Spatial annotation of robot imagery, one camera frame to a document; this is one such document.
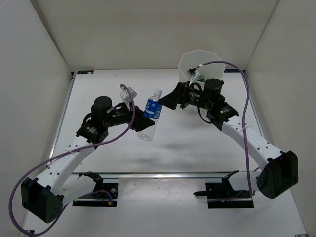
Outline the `clear green label bottle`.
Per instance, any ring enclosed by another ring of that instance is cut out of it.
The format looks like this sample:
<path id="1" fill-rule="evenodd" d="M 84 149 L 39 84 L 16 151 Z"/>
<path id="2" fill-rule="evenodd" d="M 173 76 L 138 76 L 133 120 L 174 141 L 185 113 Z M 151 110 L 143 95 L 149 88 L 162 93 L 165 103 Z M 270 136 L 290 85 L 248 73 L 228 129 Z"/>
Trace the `clear green label bottle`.
<path id="1" fill-rule="evenodd" d="M 198 82 L 201 82 L 201 83 L 205 83 L 205 77 L 204 75 L 200 75 L 197 79 Z"/>

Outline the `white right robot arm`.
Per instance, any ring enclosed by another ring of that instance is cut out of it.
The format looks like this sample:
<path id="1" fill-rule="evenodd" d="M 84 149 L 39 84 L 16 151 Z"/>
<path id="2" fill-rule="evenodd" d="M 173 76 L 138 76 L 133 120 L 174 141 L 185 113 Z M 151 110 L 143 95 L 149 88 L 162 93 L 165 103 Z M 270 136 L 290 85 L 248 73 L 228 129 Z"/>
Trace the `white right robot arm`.
<path id="1" fill-rule="evenodd" d="M 259 171 L 239 171 L 222 184 L 225 196 L 232 198 L 240 190 L 253 190 L 275 199 L 298 183 L 298 158 L 292 151 L 282 151 L 248 127 L 221 95 L 223 84 L 219 79 L 207 79 L 204 88 L 199 89 L 194 88 L 194 83 L 179 82 L 158 102 L 172 110 L 188 105 L 205 109 L 207 123 L 232 138 L 257 163 Z"/>

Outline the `blue label plastic bottle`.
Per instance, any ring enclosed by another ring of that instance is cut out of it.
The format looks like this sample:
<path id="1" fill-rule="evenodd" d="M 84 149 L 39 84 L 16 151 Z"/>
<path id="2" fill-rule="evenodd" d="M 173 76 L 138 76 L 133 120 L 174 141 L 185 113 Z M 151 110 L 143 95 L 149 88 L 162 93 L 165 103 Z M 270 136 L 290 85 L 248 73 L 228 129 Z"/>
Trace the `blue label plastic bottle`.
<path id="1" fill-rule="evenodd" d="M 146 102 L 144 116 L 151 119 L 155 124 L 137 133 L 137 137 L 143 141 L 153 140 L 155 129 L 162 111 L 162 105 L 158 102 L 161 96 L 162 90 L 156 88 L 153 96 L 149 97 Z"/>

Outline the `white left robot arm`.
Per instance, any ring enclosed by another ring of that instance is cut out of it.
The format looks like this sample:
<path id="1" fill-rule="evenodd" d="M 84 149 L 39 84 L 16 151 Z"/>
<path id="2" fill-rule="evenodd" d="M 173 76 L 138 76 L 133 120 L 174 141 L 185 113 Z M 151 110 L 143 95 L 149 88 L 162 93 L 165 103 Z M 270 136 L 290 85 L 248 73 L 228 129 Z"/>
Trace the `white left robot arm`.
<path id="1" fill-rule="evenodd" d="M 100 96 L 94 100 L 68 150 L 60 154 L 34 179 L 26 177 L 21 183 L 22 206 L 45 223 L 51 223 L 70 202 L 90 194 L 102 195 L 104 186 L 100 175 L 86 172 L 66 184 L 81 162 L 99 147 L 109 135 L 108 129 L 127 124 L 128 129 L 140 132 L 154 121 L 144 115 L 131 100 L 112 106 L 112 100 Z"/>

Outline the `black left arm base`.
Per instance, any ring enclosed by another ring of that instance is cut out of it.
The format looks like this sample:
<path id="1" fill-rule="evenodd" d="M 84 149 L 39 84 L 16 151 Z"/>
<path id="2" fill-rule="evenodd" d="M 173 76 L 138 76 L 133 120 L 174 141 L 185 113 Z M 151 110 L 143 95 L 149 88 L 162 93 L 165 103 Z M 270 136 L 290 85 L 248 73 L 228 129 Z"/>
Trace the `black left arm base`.
<path id="1" fill-rule="evenodd" d="M 103 179 L 100 186 L 72 202 L 75 207 L 116 207 L 119 194 L 119 179 Z"/>

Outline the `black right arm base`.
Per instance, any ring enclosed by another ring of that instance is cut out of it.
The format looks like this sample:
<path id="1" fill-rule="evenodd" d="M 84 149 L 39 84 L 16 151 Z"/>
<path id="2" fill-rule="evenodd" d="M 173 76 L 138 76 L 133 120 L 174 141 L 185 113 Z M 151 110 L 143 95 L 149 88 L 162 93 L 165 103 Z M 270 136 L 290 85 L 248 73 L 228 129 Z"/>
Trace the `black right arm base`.
<path id="1" fill-rule="evenodd" d="M 224 183 L 206 183 L 205 187 L 208 209 L 254 208 L 249 191 L 235 191 Z"/>

